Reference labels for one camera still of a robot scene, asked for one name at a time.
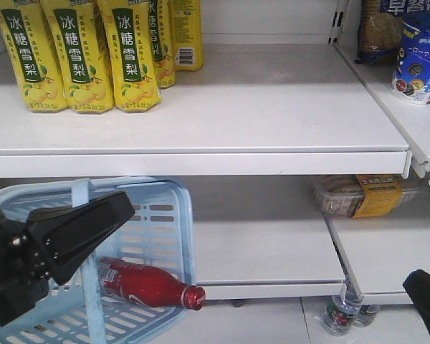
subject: snack package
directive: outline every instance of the snack package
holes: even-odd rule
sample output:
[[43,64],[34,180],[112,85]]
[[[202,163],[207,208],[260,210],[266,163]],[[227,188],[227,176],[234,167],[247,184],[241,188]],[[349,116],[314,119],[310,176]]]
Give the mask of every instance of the snack package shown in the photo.
[[151,52],[148,0],[98,0],[113,69],[115,102],[137,113],[161,102]]
[[175,84],[169,0],[150,0],[150,37],[159,86]]
[[430,104],[430,12],[403,16],[404,28],[392,93],[412,104]]
[[322,212],[351,218],[383,216],[410,201],[419,191],[417,176],[321,175],[313,176],[314,197]]
[[51,33],[37,0],[0,0],[0,29],[27,107],[36,113],[67,108]]
[[430,11],[430,0],[363,0],[358,32],[360,63],[394,61],[400,47],[404,14]]
[[200,0],[171,0],[176,70],[199,70],[204,64]]
[[108,47],[94,0],[41,0],[64,76],[69,106],[103,113],[115,106]]

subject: white tile floor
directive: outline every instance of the white tile floor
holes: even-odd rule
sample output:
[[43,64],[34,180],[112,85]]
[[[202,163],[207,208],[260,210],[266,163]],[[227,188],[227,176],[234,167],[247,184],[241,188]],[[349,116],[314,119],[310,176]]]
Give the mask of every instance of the white tile floor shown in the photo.
[[240,308],[229,301],[209,303],[152,344],[430,344],[411,305],[384,306],[373,324],[333,337],[320,324],[326,297],[247,300]]

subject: clear plastic bottle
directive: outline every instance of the clear plastic bottle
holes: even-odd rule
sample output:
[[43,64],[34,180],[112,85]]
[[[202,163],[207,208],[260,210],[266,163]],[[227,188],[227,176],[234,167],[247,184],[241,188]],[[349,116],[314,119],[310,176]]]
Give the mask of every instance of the clear plastic bottle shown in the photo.
[[341,295],[332,296],[328,302],[323,314],[323,327],[331,335],[345,335],[360,311],[361,301],[347,280]]
[[380,308],[380,305],[362,305],[353,324],[360,328],[365,328],[366,326],[371,325]]

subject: red bottle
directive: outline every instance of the red bottle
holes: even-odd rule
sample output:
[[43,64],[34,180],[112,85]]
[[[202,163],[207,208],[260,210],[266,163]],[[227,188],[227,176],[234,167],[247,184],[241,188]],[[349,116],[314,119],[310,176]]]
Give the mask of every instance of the red bottle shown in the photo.
[[180,282],[163,269],[112,257],[99,261],[99,284],[105,295],[117,295],[147,307],[200,310],[206,299],[203,288]]

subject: yellow drink bottle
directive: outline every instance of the yellow drink bottle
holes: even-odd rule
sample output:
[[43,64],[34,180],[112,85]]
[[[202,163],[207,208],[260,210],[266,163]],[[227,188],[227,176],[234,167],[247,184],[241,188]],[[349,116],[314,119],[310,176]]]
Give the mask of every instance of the yellow drink bottle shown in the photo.
[[148,0],[98,0],[110,60],[116,106],[129,113],[161,102],[151,53]]
[[108,46],[94,0],[41,0],[59,55],[69,106],[103,113],[115,106]]
[[0,0],[0,29],[18,88],[36,113],[67,108],[57,55],[37,0]]
[[150,0],[151,51],[161,88],[174,85],[176,80],[170,15],[169,0]]
[[199,70],[204,64],[200,0],[171,0],[175,68]]

